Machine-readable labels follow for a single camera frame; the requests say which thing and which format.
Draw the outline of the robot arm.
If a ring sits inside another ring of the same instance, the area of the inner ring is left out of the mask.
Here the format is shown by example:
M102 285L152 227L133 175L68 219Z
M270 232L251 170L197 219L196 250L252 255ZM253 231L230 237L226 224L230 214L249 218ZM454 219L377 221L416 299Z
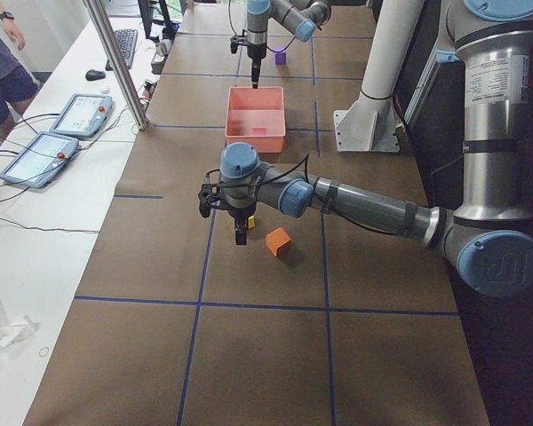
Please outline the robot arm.
M330 1L265 0L247 2L247 28L239 44L251 59L251 87L259 87L261 62L267 55L267 31L275 20L300 42L310 40L315 30L330 20Z
M413 34L422 3L385 1L377 19L359 98L334 114L340 152L385 152L394 146L393 120L409 138L435 84L439 68L464 69L462 199L455 209L437 204L439 156L424 142L413 148L425 178L429 205L418 206L312 175L306 162L287 171L259 159L237 139L220 157L219 181L199 194L200 211L223 209L235 221L235 240L247 241L249 219L263 203L290 217L306 209L344 218L374 233L421 241L456 269L461 280L486 296L512 296L533 286L531 219L521 173L533 48L533 1L440 1L438 33L418 86L404 110L395 90L418 49Z

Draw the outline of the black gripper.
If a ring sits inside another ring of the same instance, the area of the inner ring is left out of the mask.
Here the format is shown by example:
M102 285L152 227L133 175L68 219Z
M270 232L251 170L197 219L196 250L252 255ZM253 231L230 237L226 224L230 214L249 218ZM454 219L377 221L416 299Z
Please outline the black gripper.
M259 87L260 77L260 61L266 57L266 45L250 43L247 46L248 57L252 60L251 63L251 87L257 89Z
M230 216L235 222L235 244L246 245L247 244L247 227L249 214L245 211L232 210Z

